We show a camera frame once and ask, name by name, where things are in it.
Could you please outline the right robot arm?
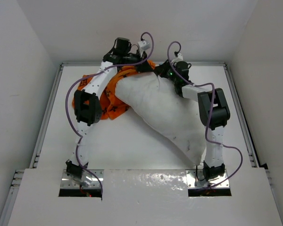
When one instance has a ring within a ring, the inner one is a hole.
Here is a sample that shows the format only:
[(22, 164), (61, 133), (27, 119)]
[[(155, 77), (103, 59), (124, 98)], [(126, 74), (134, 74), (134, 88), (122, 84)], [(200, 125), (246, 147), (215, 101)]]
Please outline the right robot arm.
[(202, 173), (204, 179), (209, 181), (225, 173), (223, 134), (230, 119), (230, 110), (221, 88), (215, 88), (213, 83), (196, 85), (189, 80), (190, 67), (191, 64), (185, 61), (171, 63), (167, 60), (156, 66), (154, 73), (172, 81), (177, 95), (198, 103), (207, 142)]

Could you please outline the white pillow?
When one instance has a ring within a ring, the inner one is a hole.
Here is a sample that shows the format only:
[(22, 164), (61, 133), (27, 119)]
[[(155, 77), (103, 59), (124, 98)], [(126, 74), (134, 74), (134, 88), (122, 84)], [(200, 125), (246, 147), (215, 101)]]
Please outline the white pillow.
[(170, 80), (155, 73), (128, 76), (116, 83), (115, 96), (175, 144), (194, 165), (200, 164), (206, 140), (198, 104), (177, 95)]

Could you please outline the orange patterned pillowcase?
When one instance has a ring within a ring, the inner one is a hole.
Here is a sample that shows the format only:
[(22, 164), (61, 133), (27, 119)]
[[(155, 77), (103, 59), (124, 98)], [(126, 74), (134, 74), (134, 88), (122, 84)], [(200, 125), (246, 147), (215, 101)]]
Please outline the orange patterned pillowcase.
[(129, 109), (129, 105), (116, 97), (117, 83), (126, 77), (137, 75), (134, 66), (123, 66), (119, 72), (110, 80), (100, 96), (100, 106), (102, 108), (101, 120), (114, 120)]

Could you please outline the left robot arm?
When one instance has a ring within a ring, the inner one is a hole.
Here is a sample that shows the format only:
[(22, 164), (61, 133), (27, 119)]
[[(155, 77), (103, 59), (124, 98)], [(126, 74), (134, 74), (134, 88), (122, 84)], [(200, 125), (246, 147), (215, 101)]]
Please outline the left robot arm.
[(82, 148), (86, 143), (85, 137), (90, 133), (92, 125), (99, 122), (103, 114), (100, 106), (100, 96), (112, 78), (117, 75), (123, 66), (135, 66), (138, 71), (151, 69), (147, 62), (149, 56), (146, 50), (154, 50), (154, 41), (148, 42), (141, 38), (137, 43), (137, 51), (131, 53), (131, 42), (126, 38), (116, 38), (112, 49), (103, 56), (98, 71), (92, 76), (91, 81), (82, 90), (74, 92), (74, 113), (77, 127), (72, 123), (71, 127), (78, 135), (76, 148), (73, 155), (67, 160), (67, 174), (75, 178), (81, 178), (83, 167), (89, 160), (87, 152)]

